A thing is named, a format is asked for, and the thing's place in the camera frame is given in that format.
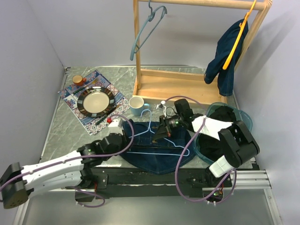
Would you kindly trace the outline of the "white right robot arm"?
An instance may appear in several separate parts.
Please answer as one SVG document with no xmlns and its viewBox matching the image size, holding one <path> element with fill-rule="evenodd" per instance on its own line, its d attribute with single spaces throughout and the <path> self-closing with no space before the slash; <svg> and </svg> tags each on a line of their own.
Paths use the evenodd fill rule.
<svg viewBox="0 0 300 225">
<path fill-rule="evenodd" d="M 171 137 L 175 128 L 184 127 L 220 141 L 222 156 L 208 167 L 209 173 L 205 175 L 205 181 L 209 186 L 217 186 L 224 174 L 240 167 L 260 153 L 256 140 L 243 121 L 225 122 L 211 119 L 206 115 L 194 114 L 186 98 L 174 102 L 177 114 L 167 118 L 165 103 L 161 101 L 157 105 L 157 108 L 164 109 L 164 114 L 159 117 L 159 126 L 153 140 Z"/>
</svg>

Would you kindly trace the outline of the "dark denim skirt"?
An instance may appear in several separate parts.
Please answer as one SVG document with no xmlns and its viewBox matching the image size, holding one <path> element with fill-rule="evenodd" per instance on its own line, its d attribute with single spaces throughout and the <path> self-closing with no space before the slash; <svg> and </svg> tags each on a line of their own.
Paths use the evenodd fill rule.
<svg viewBox="0 0 300 225">
<path fill-rule="evenodd" d="M 217 78 L 217 87 L 221 96 L 227 97 L 233 94 L 234 69 L 242 50 L 243 41 L 248 33 L 248 23 L 245 25 L 239 43 L 226 70 L 223 69 L 223 65 L 234 46 L 243 21 L 241 19 L 235 22 L 218 40 L 215 58 L 208 64 L 204 74 L 206 84 L 212 83 Z"/>
</svg>

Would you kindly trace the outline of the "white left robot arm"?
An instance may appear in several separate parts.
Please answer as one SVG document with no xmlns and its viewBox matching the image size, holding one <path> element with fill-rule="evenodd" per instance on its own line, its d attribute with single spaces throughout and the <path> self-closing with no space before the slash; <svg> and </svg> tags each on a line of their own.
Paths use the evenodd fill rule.
<svg viewBox="0 0 300 225">
<path fill-rule="evenodd" d="M 1 203 L 5 209 L 11 209 L 57 188 L 90 188 L 97 180 L 91 169 L 127 151 L 132 143 L 126 134 L 112 133 L 44 163 L 11 164 L 0 179 Z"/>
</svg>

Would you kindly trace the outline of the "black garment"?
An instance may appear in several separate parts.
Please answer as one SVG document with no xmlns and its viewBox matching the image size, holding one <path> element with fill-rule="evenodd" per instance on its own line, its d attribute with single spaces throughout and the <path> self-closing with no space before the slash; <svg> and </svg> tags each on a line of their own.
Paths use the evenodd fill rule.
<svg viewBox="0 0 300 225">
<path fill-rule="evenodd" d="M 224 122 L 237 121 L 233 109 L 228 106 L 219 106 L 209 117 Z M 198 137 L 198 144 L 200 146 L 199 153 L 201 159 L 208 164 L 212 164 L 223 155 L 220 141 L 213 137 L 200 134 Z"/>
</svg>

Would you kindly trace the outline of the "yellow plastic hanger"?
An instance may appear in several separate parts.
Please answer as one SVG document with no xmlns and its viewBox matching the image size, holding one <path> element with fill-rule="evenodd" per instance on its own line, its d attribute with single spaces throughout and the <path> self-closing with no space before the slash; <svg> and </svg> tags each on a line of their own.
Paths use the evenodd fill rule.
<svg viewBox="0 0 300 225">
<path fill-rule="evenodd" d="M 232 58 L 233 58 L 233 56 L 234 56 L 234 53 L 235 53 L 236 48 L 237 48 L 237 46 L 238 46 L 238 44 L 239 44 L 240 38 L 241 38 L 241 36 L 242 36 L 242 33 L 243 33 L 243 31 L 244 31 L 244 28 L 245 28 L 245 26 L 246 26 L 246 23 L 247 23 L 247 21 L 248 21 L 248 18 L 249 18 L 249 16 L 250 16 L 251 13 L 252 13 L 255 4 L 256 4 L 256 0 L 253 1 L 253 4 L 252 4 L 250 10 L 245 14 L 245 17 L 244 17 L 243 22 L 239 24 L 240 31 L 239 31 L 239 33 L 238 33 L 238 35 L 237 35 L 237 38 L 236 38 L 236 40 L 235 40 L 235 42 L 234 42 L 234 45 L 233 45 L 232 49 L 231 49 L 231 51 L 230 51 L 230 53 L 229 53 L 229 55 L 228 55 L 228 57 L 227 57 L 227 59 L 226 59 L 224 65 L 223 65 L 223 67 L 222 67 L 223 70 L 226 70 L 226 69 L 228 68 L 228 66 L 229 66 L 229 64 L 230 64 L 230 62 L 231 62 L 231 60 L 232 60 Z"/>
</svg>

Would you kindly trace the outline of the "light blue wire hanger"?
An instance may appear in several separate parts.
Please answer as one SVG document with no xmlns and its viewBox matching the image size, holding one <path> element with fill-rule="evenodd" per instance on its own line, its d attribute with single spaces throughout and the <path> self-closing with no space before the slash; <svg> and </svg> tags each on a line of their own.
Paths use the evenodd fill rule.
<svg viewBox="0 0 300 225">
<path fill-rule="evenodd" d="M 141 114 L 140 114 L 140 117 L 143 116 L 143 113 L 145 111 L 149 111 L 150 112 L 150 121 L 149 121 L 149 124 L 148 124 L 148 127 L 145 131 L 143 132 L 140 132 L 140 133 L 137 133 L 137 134 L 132 134 L 129 138 L 132 138 L 132 137 L 137 137 L 137 136 L 140 136 L 140 135 L 143 135 L 145 133 L 152 133 L 154 134 L 154 132 L 151 130 L 150 126 L 151 126 L 151 119 L 152 119 L 152 111 L 150 109 L 144 109 L 142 110 Z M 176 148 L 184 148 L 183 146 L 180 146 L 180 145 L 176 145 L 173 141 L 167 139 L 167 138 L 164 138 L 164 140 L 166 140 L 167 142 L 171 143 L 174 147 Z M 180 154 L 171 154 L 171 153 L 139 153 L 139 152 L 130 152 L 132 154 L 146 154 L 146 155 L 169 155 L 169 156 L 180 156 Z"/>
</svg>

